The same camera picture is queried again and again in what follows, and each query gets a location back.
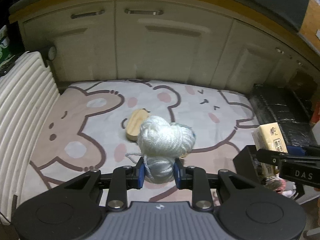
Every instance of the round black pad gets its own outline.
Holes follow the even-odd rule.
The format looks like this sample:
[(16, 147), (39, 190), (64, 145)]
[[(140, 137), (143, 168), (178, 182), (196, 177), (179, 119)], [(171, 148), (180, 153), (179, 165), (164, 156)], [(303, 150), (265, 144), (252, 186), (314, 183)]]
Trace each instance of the round black pad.
[(306, 224), (295, 201), (267, 189), (232, 192), (218, 216), (228, 233), (246, 240), (298, 239)]
[(21, 240), (73, 240), (90, 235), (101, 211), (88, 194), (41, 194), (24, 202), (12, 223)]

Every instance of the bedsheet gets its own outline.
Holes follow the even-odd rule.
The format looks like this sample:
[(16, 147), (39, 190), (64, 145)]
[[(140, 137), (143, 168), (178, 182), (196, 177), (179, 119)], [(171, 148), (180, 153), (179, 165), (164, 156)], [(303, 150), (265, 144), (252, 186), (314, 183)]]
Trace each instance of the bedsheet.
[[(254, 144), (251, 132), (259, 125), (249, 101), (237, 92), (149, 80), (74, 83), (44, 123), (20, 202), (93, 168), (112, 173), (119, 166), (134, 166), (125, 154), (140, 149), (126, 139), (125, 127), (139, 108), (192, 127), (196, 144), (184, 165), (208, 173), (235, 171), (232, 159), (245, 145)], [(107, 194), (104, 190), (100, 205), (105, 205)], [(135, 200), (190, 201), (191, 191), (177, 190), (174, 181), (145, 181), (141, 190), (128, 191), (128, 202)]]

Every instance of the cabinet door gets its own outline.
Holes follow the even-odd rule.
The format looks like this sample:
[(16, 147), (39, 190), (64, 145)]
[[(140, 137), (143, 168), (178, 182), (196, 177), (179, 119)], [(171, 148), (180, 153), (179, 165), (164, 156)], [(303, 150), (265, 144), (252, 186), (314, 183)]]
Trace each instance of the cabinet door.
[(59, 81), (116, 78), (114, 2), (66, 8), (23, 24), (27, 50), (55, 45)]
[(294, 53), (270, 35), (234, 21), (211, 86), (249, 93), (255, 83), (285, 85), (297, 68)]
[(320, 71), (298, 53), (293, 60), (297, 68), (288, 87), (301, 98), (310, 99), (315, 109), (320, 101)]
[(231, 18), (180, 4), (116, 2), (118, 77), (207, 86), (231, 24)]

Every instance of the green packaging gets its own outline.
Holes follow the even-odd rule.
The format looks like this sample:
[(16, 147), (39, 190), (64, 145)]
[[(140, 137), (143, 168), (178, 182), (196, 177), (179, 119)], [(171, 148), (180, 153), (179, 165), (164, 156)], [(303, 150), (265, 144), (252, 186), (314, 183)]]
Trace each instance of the green packaging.
[(9, 44), (10, 40), (7, 36), (7, 26), (5, 25), (0, 29), (0, 68), (12, 57)]

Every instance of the ball of white yarn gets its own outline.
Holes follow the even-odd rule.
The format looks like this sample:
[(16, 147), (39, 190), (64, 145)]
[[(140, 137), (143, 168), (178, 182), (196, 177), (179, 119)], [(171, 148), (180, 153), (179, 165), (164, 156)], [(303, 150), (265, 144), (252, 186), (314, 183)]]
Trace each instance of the ball of white yarn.
[(146, 119), (138, 135), (138, 145), (149, 180), (161, 184), (173, 180), (174, 159), (189, 153), (196, 141), (191, 128), (168, 123), (159, 116)]

